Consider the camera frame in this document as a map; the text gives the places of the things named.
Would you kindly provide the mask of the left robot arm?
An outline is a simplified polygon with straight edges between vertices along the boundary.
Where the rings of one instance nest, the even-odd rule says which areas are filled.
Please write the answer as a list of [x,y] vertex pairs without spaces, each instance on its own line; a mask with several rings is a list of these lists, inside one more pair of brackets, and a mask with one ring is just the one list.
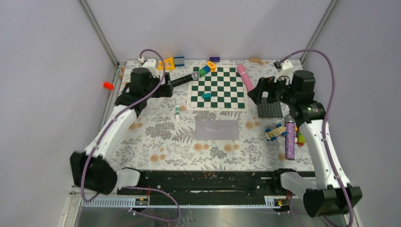
[[161,79],[147,68],[134,68],[106,124],[83,151],[74,151],[70,156],[76,186],[101,194],[110,194],[125,186],[135,194],[146,190],[147,182],[138,170],[112,167],[111,161],[126,131],[147,106],[149,93],[154,98],[171,97],[173,86],[169,73]]

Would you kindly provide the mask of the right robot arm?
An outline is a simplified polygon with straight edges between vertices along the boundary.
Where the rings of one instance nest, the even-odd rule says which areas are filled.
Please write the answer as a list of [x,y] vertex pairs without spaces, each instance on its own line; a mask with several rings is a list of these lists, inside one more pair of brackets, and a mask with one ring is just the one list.
[[314,99],[314,74],[306,70],[293,73],[291,83],[274,77],[260,78],[249,91],[255,104],[281,102],[289,106],[290,116],[301,131],[314,166],[316,183],[300,176],[293,169],[274,172],[271,188],[283,195],[290,191],[299,197],[310,217],[353,215],[354,206],[362,198],[359,186],[352,186],[338,161],[327,123],[328,109]]

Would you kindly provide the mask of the small green white bottle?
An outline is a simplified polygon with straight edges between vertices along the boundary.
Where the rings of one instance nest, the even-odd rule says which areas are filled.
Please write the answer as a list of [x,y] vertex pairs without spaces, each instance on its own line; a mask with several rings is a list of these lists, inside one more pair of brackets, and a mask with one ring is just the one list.
[[175,119],[179,120],[180,119],[180,106],[176,106],[175,108]]

